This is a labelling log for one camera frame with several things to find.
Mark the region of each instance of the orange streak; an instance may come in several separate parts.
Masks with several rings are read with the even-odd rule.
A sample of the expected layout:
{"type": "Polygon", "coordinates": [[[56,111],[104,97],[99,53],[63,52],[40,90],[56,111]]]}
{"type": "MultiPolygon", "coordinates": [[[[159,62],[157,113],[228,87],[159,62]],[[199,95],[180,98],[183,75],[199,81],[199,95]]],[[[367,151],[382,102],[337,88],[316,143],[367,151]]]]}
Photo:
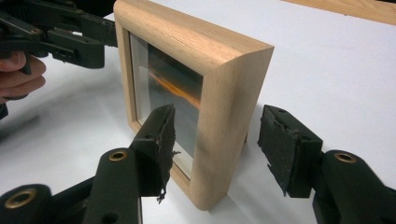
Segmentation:
{"type": "Polygon", "coordinates": [[[200,107],[200,101],[199,100],[195,99],[194,97],[190,96],[188,93],[186,93],[183,90],[179,89],[177,86],[175,86],[171,82],[169,82],[169,81],[167,81],[167,80],[165,80],[163,78],[157,77],[154,74],[152,74],[151,72],[149,73],[149,75],[156,82],[158,82],[162,87],[164,87],[166,90],[172,92],[176,96],[180,96],[180,97],[184,98],[190,104],[192,104],[197,109],[199,109],[199,107],[200,107]]]}

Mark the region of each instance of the brass rivet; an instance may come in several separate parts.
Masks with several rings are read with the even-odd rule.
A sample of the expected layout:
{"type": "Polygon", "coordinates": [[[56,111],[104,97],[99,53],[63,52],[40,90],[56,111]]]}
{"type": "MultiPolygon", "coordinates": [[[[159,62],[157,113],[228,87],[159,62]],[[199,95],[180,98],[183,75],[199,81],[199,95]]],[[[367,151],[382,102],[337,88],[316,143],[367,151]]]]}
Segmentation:
{"type": "Polygon", "coordinates": [[[36,195],[36,189],[23,189],[6,200],[5,207],[9,209],[22,207],[31,202],[36,195]]]}
{"type": "Polygon", "coordinates": [[[347,163],[355,163],[357,161],[355,157],[353,157],[345,152],[335,153],[334,157],[339,161],[343,161],[343,162],[347,162],[347,163]]]}
{"type": "Polygon", "coordinates": [[[122,161],[126,158],[127,155],[128,154],[126,153],[126,151],[120,150],[111,153],[110,156],[108,156],[108,159],[111,161],[122,161]]]}
{"type": "Polygon", "coordinates": [[[37,28],[32,29],[30,32],[32,32],[32,33],[35,34],[35,35],[41,34],[41,33],[42,33],[42,31],[41,31],[40,29],[37,29],[37,28]]]}

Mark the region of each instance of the finger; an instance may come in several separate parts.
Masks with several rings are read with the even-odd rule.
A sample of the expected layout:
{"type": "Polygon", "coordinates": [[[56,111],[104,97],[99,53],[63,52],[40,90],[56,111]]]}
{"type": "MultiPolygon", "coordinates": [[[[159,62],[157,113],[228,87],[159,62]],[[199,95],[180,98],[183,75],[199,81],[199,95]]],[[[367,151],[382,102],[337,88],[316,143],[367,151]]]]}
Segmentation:
{"type": "Polygon", "coordinates": [[[2,104],[5,104],[6,102],[7,102],[7,100],[6,100],[6,99],[4,99],[4,98],[0,97],[0,105],[2,105],[2,104]]]}
{"type": "Polygon", "coordinates": [[[24,82],[19,86],[2,89],[0,90],[0,94],[5,93],[1,95],[2,97],[23,96],[41,88],[42,86],[44,86],[45,83],[46,79],[44,79],[43,77],[37,77],[35,79],[24,82]]]}
{"type": "Polygon", "coordinates": [[[32,70],[32,75],[26,76],[21,71],[7,72],[0,74],[0,89],[11,88],[19,86],[24,82],[28,82],[37,77],[41,77],[46,71],[46,65],[44,65],[37,58],[30,56],[29,62],[32,70]]]}
{"type": "Polygon", "coordinates": [[[0,60],[0,72],[12,72],[23,68],[26,57],[21,51],[12,51],[11,57],[0,60]]]}

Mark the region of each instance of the wood grain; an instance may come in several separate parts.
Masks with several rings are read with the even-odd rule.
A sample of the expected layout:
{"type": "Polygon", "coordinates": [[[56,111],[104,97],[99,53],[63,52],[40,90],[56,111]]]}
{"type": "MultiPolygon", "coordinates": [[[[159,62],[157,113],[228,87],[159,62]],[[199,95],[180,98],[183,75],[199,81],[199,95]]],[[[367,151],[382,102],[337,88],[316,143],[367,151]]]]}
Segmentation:
{"type": "MultiPolygon", "coordinates": [[[[118,0],[114,13],[119,41],[129,41],[126,30],[204,78],[191,178],[176,165],[171,175],[196,207],[209,210],[227,194],[274,47],[150,1],[118,0]]],[[[127,53],[120,49],[125,98],[138,129],[127,53]]]]}
{"type": "Polygon", "coordinates": [[[284,0],[370,21],[396,25],[396,4],[375,0],[284,0]]]}

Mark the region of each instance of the glass panel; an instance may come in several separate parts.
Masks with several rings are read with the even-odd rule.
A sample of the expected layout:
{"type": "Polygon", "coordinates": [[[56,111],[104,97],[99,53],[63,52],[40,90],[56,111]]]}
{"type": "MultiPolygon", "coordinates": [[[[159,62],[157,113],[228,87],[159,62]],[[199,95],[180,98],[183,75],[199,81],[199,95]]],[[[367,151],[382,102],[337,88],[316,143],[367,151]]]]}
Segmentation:
{"type": "Polygon", "coordinates": [[[203,77],[146,41],[131,34],[136,114],[140,124],[150,111],[173,104],[176,109],[174,162],[191,175],[203,77]]]}

